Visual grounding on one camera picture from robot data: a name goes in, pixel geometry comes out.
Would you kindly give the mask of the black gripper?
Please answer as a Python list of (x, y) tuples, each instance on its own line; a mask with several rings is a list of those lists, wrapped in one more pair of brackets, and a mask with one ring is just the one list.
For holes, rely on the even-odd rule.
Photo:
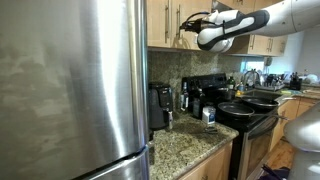
[(202, 30), (202, 20), (186, 20), (180, 25), (180, 29), (195, 33), (200, 33)]

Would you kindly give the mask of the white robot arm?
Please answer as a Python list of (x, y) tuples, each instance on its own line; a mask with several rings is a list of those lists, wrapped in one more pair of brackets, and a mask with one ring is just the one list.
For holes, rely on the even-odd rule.
[(236, 9), (197, 12), (180, 23), (179, 29), (197, 33), (201, 50), (222, 53), (239, 36), (284, 36), (319, 24), (320, 0), (282, 0), (247, 14)]

